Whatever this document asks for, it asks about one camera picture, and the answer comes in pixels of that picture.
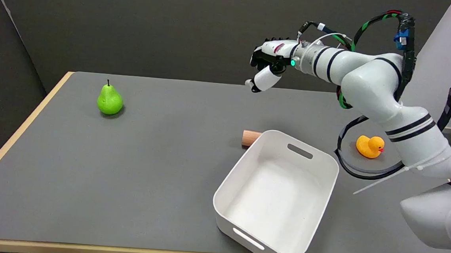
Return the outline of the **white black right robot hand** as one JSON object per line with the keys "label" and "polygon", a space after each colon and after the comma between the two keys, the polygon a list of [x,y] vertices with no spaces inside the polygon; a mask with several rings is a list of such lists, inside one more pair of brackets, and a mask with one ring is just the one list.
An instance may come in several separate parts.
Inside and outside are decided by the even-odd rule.
{"label": "white black right robot hand", "polygon": [[266,91],[281,79],[287,67],[291,66],[291,58],[299,43],[289,38],[265,39],[265,42],[254,49],[250,57],[250,66],[257,69],[257,74],[245,81],[245,85],[254,93]]}

